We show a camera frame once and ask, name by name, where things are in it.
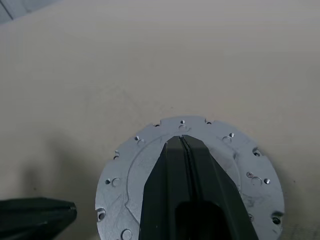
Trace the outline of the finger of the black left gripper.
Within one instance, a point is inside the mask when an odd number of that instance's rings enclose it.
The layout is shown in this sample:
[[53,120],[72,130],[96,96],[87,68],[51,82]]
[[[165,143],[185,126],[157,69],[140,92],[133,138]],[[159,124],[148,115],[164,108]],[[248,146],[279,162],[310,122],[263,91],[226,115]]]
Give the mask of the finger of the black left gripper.
[[0,200],[0,224],[72,223],[76,219],[73,202],[46,197]]
[[0,240],[54,240],[73,222],[53,221],[44,224],[3,223],[0,224]]

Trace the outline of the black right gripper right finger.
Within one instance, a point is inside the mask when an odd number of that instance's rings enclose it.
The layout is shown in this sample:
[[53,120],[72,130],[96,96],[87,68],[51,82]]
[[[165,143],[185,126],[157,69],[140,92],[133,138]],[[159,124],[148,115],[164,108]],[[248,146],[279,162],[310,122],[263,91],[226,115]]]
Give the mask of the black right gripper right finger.
[[199,139],[182,135],[189,202],[180,229],[187,240],[258,240],[239,190]]

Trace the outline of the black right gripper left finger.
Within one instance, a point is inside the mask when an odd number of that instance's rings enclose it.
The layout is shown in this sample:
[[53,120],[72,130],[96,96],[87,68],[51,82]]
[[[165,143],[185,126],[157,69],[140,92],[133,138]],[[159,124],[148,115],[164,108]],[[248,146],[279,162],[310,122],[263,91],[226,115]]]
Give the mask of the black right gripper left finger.
[[196,240],[199,199],[187,137],[174,136],[144,185],[139,240]]

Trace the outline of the notched grey motor cover plate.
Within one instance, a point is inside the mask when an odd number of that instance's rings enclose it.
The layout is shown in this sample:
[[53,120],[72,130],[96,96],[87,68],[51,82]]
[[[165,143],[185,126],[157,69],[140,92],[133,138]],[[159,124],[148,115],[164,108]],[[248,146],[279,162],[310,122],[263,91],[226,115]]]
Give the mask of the notched grey motor cover plate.
[[259,240],[280,240],[285,202],[277,173],[256,142],[232,125],[176,116],[147,125],[122,143],[98,181],[95,209],[101,240],[138,240],[143,188],[165,143],[189,135],[204,142],[233,180]]

